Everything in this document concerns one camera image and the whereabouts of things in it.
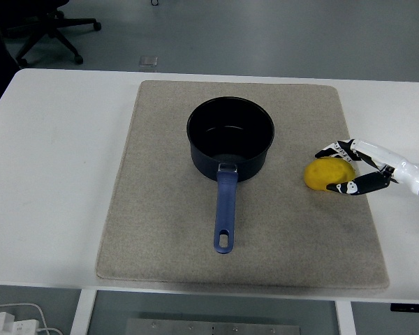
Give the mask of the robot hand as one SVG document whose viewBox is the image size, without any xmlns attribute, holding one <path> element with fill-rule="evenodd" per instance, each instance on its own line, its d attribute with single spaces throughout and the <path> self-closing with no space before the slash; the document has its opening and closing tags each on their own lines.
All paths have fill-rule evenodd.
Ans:
<svg viewBox="0 0 419 335">
<path fill-rule="evenodd" d="M 328 184 L 329 191 L 347 195 L 364 195 L 387 188 L 390 183 L 404 184 L 419 195 L 419 163 L 412 163 L 395 152 L 365 140 L 350 139 L 334 142 L 316 158 L 341 158 L 347 162 L 363 161 L 376 170 L 352 181 Z"/>
</svg>

